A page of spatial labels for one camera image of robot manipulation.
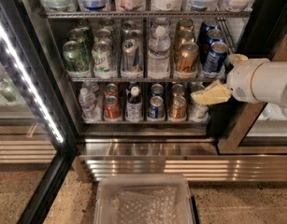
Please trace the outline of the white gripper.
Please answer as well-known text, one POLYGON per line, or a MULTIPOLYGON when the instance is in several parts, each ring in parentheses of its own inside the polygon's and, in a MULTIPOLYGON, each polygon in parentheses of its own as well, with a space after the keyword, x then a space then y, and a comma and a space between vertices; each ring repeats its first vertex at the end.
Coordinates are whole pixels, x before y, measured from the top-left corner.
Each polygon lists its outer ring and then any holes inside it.
POLYGON ((215 80, 203 90, 192 92, 191 97, 196 103, 216 105, 227 102, 231 96, 240 102, 258 103, 252 92, 252 78, 259 66, 267 63, 268 59, 248 59, 246 55, 232 53, 228 56, 228 62, 234 68, 227 75, 227 85, 215 80))

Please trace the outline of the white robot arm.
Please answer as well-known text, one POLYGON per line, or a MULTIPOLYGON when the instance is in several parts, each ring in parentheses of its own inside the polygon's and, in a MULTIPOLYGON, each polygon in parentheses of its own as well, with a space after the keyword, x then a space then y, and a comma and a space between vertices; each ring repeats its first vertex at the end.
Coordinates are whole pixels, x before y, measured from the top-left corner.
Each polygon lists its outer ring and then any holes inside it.
POLYGON ((226 83, 212 82, 191 98, 199 105, 216 105, 233 96, 244 103, 271 103, 287 108, 287 62, 248 59, 229 72, 226 83))

